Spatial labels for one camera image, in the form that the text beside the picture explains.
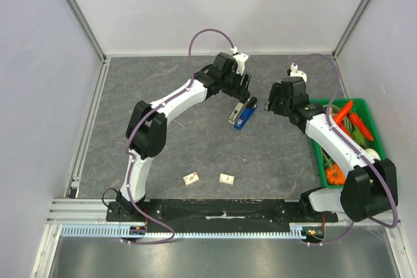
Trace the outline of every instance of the carrot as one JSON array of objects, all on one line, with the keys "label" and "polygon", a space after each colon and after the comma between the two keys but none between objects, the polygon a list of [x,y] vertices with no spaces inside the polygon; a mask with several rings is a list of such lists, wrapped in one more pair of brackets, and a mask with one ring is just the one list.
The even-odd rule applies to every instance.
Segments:
[{"label": "carrot", "polygon": [[334,121],[336,122],[337,125],[339,126],[341,125],[341,122],[346,117],[347,113],[351,111],[352,107],[353,107],[353,100],[349,100],[349,102],[344,107],[341,108],[339,113],[334,117]]},{"label": "carrot", "polygon": [[349,120],[352,122],[352,125],[356,126],[364,137],[370,141],[373,141],[373,136],[370,130],[364,124],[364,121],[356,113],[351,113],[348,116]]}]

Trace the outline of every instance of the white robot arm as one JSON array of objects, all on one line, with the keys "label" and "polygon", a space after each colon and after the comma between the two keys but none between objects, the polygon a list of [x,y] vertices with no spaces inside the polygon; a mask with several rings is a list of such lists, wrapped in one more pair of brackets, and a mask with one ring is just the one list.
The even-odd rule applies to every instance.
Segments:
[{"label": "white robot arm", "polygon": [[[304,77],[290,74],[290,77],[272,85],[265,109],[289,117],[292,124],[329,153],[346,176],[343,189],[317,188],[301,194],[301,199],[313,211],[346,213],[353,221],[385,212],[391,209],[390,201],[381,182],[375,178],[369,166],[371,164],[383,177],[397,205],[395,165],[389,159],[377,160],[335,123],[329,123],[324,107],[310,103]],[[343,138],[336,134],[334,128]]]},{"label": "white robot arm", "polygon": [[[247,100],[250,97],[248,91],[250,75],[244,71],[246,60],[248,60],[248,56],[237,53],[237,51],[234,51],[233,56],[220,53],[215,58],[213,64],[204,67],[201,71],[194,74],[191,86],[189,86],[190,81],[187,81],[184,86],[162,99],[150,104],[143,101],[136,104],[126,131],[127,137],[130,136],[136,124],[151,108],[155,108],[160,104],[162,104],[162,107],[155,114],[151,115],[147,121],[148,123],[138,129],[130,147],[130,152],[136,157],[133,159],[130,156],[128,164],[129,169],[131,163],[134,162],[129,186],[134,202],[142,201],[145,197],[145,185],[149,169],[153,159],[165,146],[167,126],[174,118],[193,105],[203,102],[220,91],[240,101]],[[168,98],[185,88],[186,92],[165,103]],[[133,212],[133,208],[129,201],[127,187],[126,174],[116,199],[124,210],[129,213]]]}]

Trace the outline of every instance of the green plastic basket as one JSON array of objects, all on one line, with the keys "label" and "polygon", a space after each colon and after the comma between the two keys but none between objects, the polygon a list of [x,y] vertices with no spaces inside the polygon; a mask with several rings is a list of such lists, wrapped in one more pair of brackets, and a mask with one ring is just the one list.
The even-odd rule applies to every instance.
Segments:
[{"label": "green plastic basket", "polygon": [[[373,135],[374,141],[369,142],[370,148],[377,151],[379,156],[383,160],[384,158],[386,158],[385,151],[382,147],[377,128],[375,127],[375,124],[373,123],[373,120],[371,118],[371,113],[369,112],[369,109],[366,105],[365,100],[359,99],[359,98],[336,99],[334,100],[333,104],[342,108],[345,104],[347,104],[349,100],[353,100],[354,102],[353,108],[351,111],[357,113],[361,117],[362,121],[364,122],[366,127],[368,127],[368,129],[371,131]],[[326,105],[329,103],[329,101],[330,101],[329,99],[310,100],[311,103],[318,102],[321,105]],[[317,166],[319,167],[319,176],[320,176],[322,185],[326,188],[342,188],[343,186],[334,186],[334,185],[329,185],[327,183],[326,173],[324,172],[324,162],[320,153],[320,146],[315,141],[313,141],[313,149],[314,149],[315,158],[317,160]]]}]

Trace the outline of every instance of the green vegetable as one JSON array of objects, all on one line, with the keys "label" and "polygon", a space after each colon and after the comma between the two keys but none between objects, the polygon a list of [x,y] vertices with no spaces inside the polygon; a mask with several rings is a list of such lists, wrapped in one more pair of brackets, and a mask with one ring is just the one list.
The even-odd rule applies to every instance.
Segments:
[{"label": "green vegetable", "polygon": [[353,140],[360,145],[361,147],[367,149],[369,148],[369,141],[362,135],[360,130],[357,127],[354,127],[354,130],[352,132],[352,138]]}]

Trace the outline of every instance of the cable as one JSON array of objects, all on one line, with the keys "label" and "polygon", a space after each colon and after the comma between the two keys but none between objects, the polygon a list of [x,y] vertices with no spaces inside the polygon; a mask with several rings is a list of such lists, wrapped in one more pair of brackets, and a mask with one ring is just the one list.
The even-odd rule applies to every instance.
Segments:
[{"label": "cable", "polygon": [[[332,66],[333,66],[333,69],[334,69],[334,71],[336,73],[336,77],[338,79],[338,82],[340,82],[340,78],[341,77],[340,77],[339,68],[338,68],[337,64],[334,62],[334,60],[331,57],[327,56],[327,55],[323,55],[321,53],[312,53],[310,55],[307,55],[307,56],[301,58],[295,64],[298,65],[300,62],[305,61],[305,60],[308,60],[308,59],[310,59],[312,57],[322,57],[322,58],[325,58],[327,61],[329,61],[332,64]],[[395,206],[395,200],[394,200],[394,197],[392,196],[392,193],[390,191],[390,188],[386,184],[384,178],[381,176],[381,174],[375,168],[375,166],[367,158],[365,158],[365,156],[361,155],[360,154],[360,151],[348,139],[346,139],[343,136],[343,134],[338,130],[338,127],[336,127],[336,124],[333,123],[332,122],[332,119],[330,118],[330,107],[332,106],[334,100],[338,96],[339,90],[340,90],[340,84],[337,84],[336,90],[335,90],[335,92],[333,94],[333,97],[330,99],[330,102],[328,103],[327,108],[326,108],[326,120],[327,120],[327,123],[330,126],[330,129],[333,132],[335,132],[336,135],[338,137],[340,137],[340,139],[343,142],[345,142],[346,145],[348,145],[348,147],[351,148],[366,163],[366,165],[369,166],[369,168],[373,171],[373,173],[375,174],[375,176],[378,178],[379,182],[382,185],[382,188],[384,189],[384,191],[386,193],[386,196],[388,197],[388,201],[390,202],[390,206],[391,206],[391,210],[392,210],[392,224],[384,223],[383,221],[379,221],[378,219],[375,219],[374,217],[370,217],[369,219],[372,220],[372,221],[374,221],[374,222],[376,222],[376,223],[378,223],[378,224],[380,224],[380,225],[382,225],[382,226],[384,226],[384,227],[386,227],[386,228],[391,228],[391,229],[392,228],[396,228],[397,227],[397,224],[398,224],[398,212],[397,212],[397,207]],[[353,229],[353,225],[354,225],[354,221],[352,221],[352,223],[349,226],[349,228],[347,229],[347,231],[343,235],[341,235],[339,238],[336,238],[336,239],[333,239],[333,240],[330,240],[330,241],[327,241],[327,242],[324,242],[324,243],[311,243],[310,245],[328,245],[328,244],[331,244],[331,243],[338,242],[338,241],[344,239],[348,234],[351,233],[351,231]]]},{"label": "cable", "polygon": [[117,193],[117,190],[115,189],[115,188],[107,188],[107,190],[105,190],[105,192],[103,192],[103,195],[102,195],[102,202],[103,202],[103,204],[106,206],[106,208],[109,208],[109,206],[104,202],[104,195],[107,193],[107,191],[109,191],[109,190],[113,190],[115,193]]},{"label": "cable", "polygon": [[[190,60],[190,65],[191,65],[191,75],[190,75],[190,82],[189,84],[182,90],[178,91],[176,94],[172,95],[171,97],[169,97],[164,103],[167,104],[168,102],[170,102],[171,100],[175,99],[176,97],[180,96],[181,94],[183,94],[184,92],[187,91],[187,89],[189,89],[194,82],[194,63],[192,60],[192,46],[194,44],[194,41],[196,40],[196,38],[200,35],[203,34],[205,32],[215,32],[215,33],[219,33],[221,35],[223,35],[227,41],[230,43],[230,45],[232,46],[232,48],[235,47],[235,45],[233,45],[231,39],[222,31],[219,31],[218,29],[203,29],[201,31],[199,31],[197,34],[194,35],[194,37],[191,39],[190,45],[188,47],[188,58]],[[126,186],[130,186],[130,177],[132,175],[132,170],[133,170],[133,166],[134,163],[136,161],[136,156],[131,153],[129,151],[130,145],[132,144],[133,138],[135,137],[138,129],[142,126],[142,124],[157,110],[159,110],[161,107],[163,106],[163,104],[159,104],[156,107],[154,107],[153,109],[151,109],[147,114],[145,114],[145,116],[138,122],[138,124],[136,124],[136,127],[133,129],[132,133],[130,134],[129,138],[128,138],[128,142],[126,144],[126,154],[128,156],[130,156],[132,158],[132,161],[130,162],[129,168],[128,168],[128,174],[126,177]],[[130,188],[127,187],[126,188],[127,192],[128,192],[128,196],[129,196],[129,201],[132,204],[132,206],[135,208],[135,210],[137,210],[141,215],[145,216],[145,218],[149,219],[150,221],[153,221],[154,223],[159,224],[160,226],[163,226],[164,228],[166,228],[167,230],[169,230],[172,235],[169,238],[166,239],[162,239],[162,240],[157,240],[157,241],[151,241],[151,242],[127,242],[126,240],[123,240],[123,242],[128,243],[128,244],[135,244],[135,245],[150,245],[150,244],[159,244],[159,243],[166,243],[169,242],[170,240],[172,240],[175,236],[175,231],[169,226],[166,225],[165,223],[162,223],[161,221],[157,220],[156,218],[153,218],[152,216],[146,214],[143,210],[140,209],[140,207],[138,207],[133,199],[133,195],[132,192],[130,191]]]}]

